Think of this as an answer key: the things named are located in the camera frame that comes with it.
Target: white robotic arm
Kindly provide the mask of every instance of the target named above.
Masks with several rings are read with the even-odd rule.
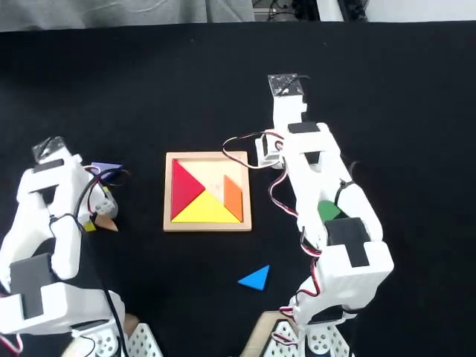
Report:
[[[71,332],[96,342],[109,338],[113,348],[102,356],[113,356],[119,347],[116,336],[122,331],[111,304],[121,326],[125,315],[119,295],[109,292],[108,301],[105,290],[80,289],[67,281],[79,270],[81,225],[97,208],[107,207],[101,213],[114,218],[117,205],[108,191],[95,184],[78,206],[94,178],[81,165],[81,157],[71,155],[61,138],[48,139],[39,150],[37,165],[26,170],[20,181],[18,210],[0,249],[0,283],[9,293],[0,298],[0,333]],[[52,237],[54,253],[34,256],[39,245]]]
[[[279,162],[296,197],[297,227],[315,256],[305,280],[285,309],[300,328],[300,353],[310,347],[305,337],[327,333],[328,325],[353,318],[375,296],[393,270],[382,225],[364,191],[352,180],[341,151],[325,123],[303,121],[306,104],[296,74],[268,76],[274,96],[272,135],[255,141],[260,165]],[[321,201],[334,202],[347,218],[323,222]],[[329,348],[308,348],[324,356]]]

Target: orange triangle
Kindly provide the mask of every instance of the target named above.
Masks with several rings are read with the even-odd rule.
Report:
[[[231,178],[224,176],[225,207],[243,222],[243,192],[240,186],[235,184]]]
[[[117,225],[114,223],[112,219],[106,216],[102,216],[100,214],[96,216],[96,220],[94,221],[94,224],[97,227],[109,229],[110,231],[114,231],[114,232],[119,231]]]

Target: wooden puzzle board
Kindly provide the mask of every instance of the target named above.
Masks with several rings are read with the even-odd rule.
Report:
[[[221,152],[168,152],[164,192],[165,231],[251,230],[248,168]]]

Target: white bracket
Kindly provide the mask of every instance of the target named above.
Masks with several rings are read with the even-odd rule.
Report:
[[[139,324],[127,341],[129,357],[164,357],[149,325]]]

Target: black fabric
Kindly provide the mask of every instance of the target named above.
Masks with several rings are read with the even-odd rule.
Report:
[[[309,276],[295,219],[267,196],[279,172],[250,172],[251,233],[166,234],[165,153],[219,151],[226,138],[270,128],[267,74],[308,74],[308,118],[328,123],[360,161],[354,180],[395,262],[359,315],[356,354],[469,356],[475,38],[472,22],[2,34],[1,234],[34,166],[32,144],[63,135],[85,164],[124,164],[132,177],[114,190],[120,232],[91,235],[108,284],[166,356],[237,356],[261,312],[286,305]],[[235,148],[254,160],[252,142]],[[289,186],[276,194],[293,201]],[[237,284],[266,264],[264,292]],[[26,339],[25,356],[38,346],[57,356],[53,341]]]

